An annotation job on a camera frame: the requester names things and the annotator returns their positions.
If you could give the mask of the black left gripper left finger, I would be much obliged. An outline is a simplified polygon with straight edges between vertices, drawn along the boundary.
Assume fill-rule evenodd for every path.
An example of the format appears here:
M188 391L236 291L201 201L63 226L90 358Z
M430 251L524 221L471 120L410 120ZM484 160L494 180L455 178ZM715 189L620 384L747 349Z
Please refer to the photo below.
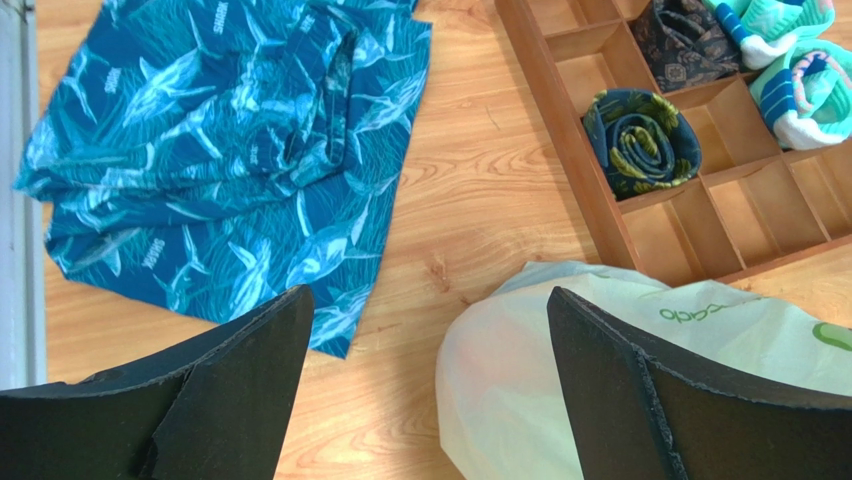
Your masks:
M297 286L226 324L68 384L1 394L5 479L270 479L308 350Z

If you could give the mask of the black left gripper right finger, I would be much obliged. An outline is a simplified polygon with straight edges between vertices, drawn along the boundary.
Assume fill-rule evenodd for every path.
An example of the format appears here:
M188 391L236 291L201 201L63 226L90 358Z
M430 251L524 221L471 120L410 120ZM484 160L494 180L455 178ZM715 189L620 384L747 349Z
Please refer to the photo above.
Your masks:
M851 399L732 368L557 287L556 368L587 479L847 479Z

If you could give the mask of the translucent white plastic bag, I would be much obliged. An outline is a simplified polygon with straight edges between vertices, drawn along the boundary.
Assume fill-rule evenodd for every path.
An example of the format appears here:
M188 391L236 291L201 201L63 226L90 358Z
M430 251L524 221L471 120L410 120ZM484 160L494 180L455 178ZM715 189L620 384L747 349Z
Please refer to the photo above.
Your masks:
M530 262L462 313L439 349L440 443L468 479L587 479L561 392L547 303L568 289L726 366L851 399L851 332L715 281L669 287L634 270Z

